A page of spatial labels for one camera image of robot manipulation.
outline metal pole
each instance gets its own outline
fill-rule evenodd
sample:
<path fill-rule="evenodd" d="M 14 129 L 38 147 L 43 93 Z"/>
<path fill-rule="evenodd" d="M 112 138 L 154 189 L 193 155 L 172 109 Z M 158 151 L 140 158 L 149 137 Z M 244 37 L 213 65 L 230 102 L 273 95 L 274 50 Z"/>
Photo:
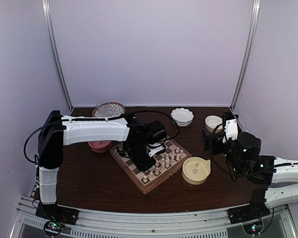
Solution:
<path fill-rule="evenodd" d="M 259 10 L 260 10 L 260 2 L 261 0 L 254 0 L 253 1 L 253 11 L 252 11 L 252 16 L 250 19 L 250 25 L 249 25 L 249 32 L 248 32 L 248 38 L 247 38 L 247 43 L 246 43 L 246 48 L 245 48 L 245 54 L 244 54 L 244 59 L 242 62 L 242 67 L 239 73 L 239 78 L 237 82 L 237 86 L 235 89 L 235 93 L 233 96 L 233 100 L 231 103 L 230 108 L 235 111 L 235 107 L 237 104 L 237 100 L 246 76 L 246 71 L 247 67 L 249 64 L 249 59 L 250 59 L 250 54 L 251 50 L 254 44 L 255 40 L 255 35 L 256 35 L 256 30 L 257 30 L 257 25 L 258 25 L 258 19 L 259 19 Z"/>
<path fill-rule="evenodd" d="M 54 30 L 53 30 L 49 0 L 42 0 L 42 5 L 43 5 L 43 12 L 44 12 L 44 16 L 45 16 L 46 25 L 47 25 L 48 32 L 49 32 L 49 37 L 50 37 L 50 43 L 51 43 L 51 48 L 52 48 L 52 54 L 53 54 L 55 69 L 56 69 L 56 72 L 57 72 L 57 75 L 58 75 L 58 79 L 59 79 L 59 82 L 60 82 L 60 85 L 61 85 L 61 90 L 62 90 L 63 95 L 65 97 L 68 109 L 70 111 L 72 111 L 73 110 L 73 105 L 72 105 L 72 102 L 71 102 L 71 99 L 70 99 L 68 89 L 66 87 L 66 83 L 65 83 L 65 80 L 64 80 L 64 75 L 63 75 L 63 71 L 62 71 L 62 67 L 61 67 L 61 61 L 60 61 L 58 49 L 56 47 L 56 40 L 55 40 L 55 35 L 54 35 Z"/>

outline white bowl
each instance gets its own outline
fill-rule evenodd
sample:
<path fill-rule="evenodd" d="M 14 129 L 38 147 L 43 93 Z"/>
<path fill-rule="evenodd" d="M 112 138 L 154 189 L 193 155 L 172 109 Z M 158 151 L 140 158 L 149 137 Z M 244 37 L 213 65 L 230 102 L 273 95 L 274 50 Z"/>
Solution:
<path fill-rule="evenodd" d="M 213 130 L 215 129 L 215 127 L 217 127 L 217 125 L 222 124 L 222 118 L 218 117 L 218 116 L 208 116 L 207 118 L 205 118 L 205 128 L 212 133 Z M 220 126 L 215 134 L 220 133 L 223 130 L 223 126 Z"/>
<path fill-rule="evenodd" d="M 171 112 L 172 118 L 178 126 L 188 126 L 193 121 L 193 113 L 184 108 L 176 108 Z"/>
<path fill-rule="evenodd" d="M 191 157 L 182 165 L 184 180 L 193 185 L 203 184 L 211 173 L 211 161 L 199 157 Z"/>

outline brown tabletop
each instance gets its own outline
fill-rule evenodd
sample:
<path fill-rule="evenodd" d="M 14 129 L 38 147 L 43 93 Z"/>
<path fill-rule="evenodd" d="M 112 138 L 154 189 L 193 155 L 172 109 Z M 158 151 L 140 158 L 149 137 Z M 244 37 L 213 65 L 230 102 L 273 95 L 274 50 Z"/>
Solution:
<path fill-rule="evenodd" d="M 172 108 L 132 107 L 126 112 L 154 109 L 171 113 Z M 195 117 L 192 124 L 182 127 L 175 141 L 193 156 L 209 159 L 203 151 L 201 130 L 208 115 L 221 116 L 228 108 L 190 108 Z M 90 117 L 93 108 L 77 108 L 72 116 Z M 163 115 L 139 114 L 144 122 L 160 120 L 169 135 L 176 131 Z M 224 157 L 215 156 L 226 168 Z M 58 176 L 57 196 L 60 205 L 110 212 L 164 213 L 201 211 L 242 205 L 249 202 L 252 190 L 257 188 L 245 178 L 232 182 L 230 177 L 215 165 L 202 185 L 190 185 L 180 171 L 148 194 L 143 194 L 109 152 L 93 152 L 88 143 L 64 147 L 64 162 Z"/>

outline clear glass cup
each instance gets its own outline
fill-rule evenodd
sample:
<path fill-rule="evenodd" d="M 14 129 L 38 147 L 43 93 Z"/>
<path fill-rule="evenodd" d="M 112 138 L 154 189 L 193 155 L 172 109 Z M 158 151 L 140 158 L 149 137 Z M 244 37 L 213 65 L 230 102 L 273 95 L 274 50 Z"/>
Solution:
<path fill-rule="evenodd" d="M 98 116 L 101 118 L 107 118 L 111 116 L 110 102 L 108 100 L 102 100 L 96 103 L 98 110 Z"/>

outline white wall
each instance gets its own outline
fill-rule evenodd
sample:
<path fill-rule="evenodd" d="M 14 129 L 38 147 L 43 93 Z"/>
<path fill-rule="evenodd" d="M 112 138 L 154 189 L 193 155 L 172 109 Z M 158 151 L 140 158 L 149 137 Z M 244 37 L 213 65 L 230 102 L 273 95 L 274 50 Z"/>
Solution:
<path fill-rule="evenodd" d="M 261 2 L 237 111 L 261 154 L 298 160 L 298 1 Z"/>
<path fill-rule="evenodd" d="M 75 106 L 231 103 L 252 0 L 52 0 Z"/>
<path fill-rule="evenodd" d="M 0 1 L 0 238 L 7 237 L 35 169 L 22 153 L 27 135 L 48 113 L 67 113 L 49 46 L 41 1 Z M 36 136 L 28 154 L 36 152 Z"/>

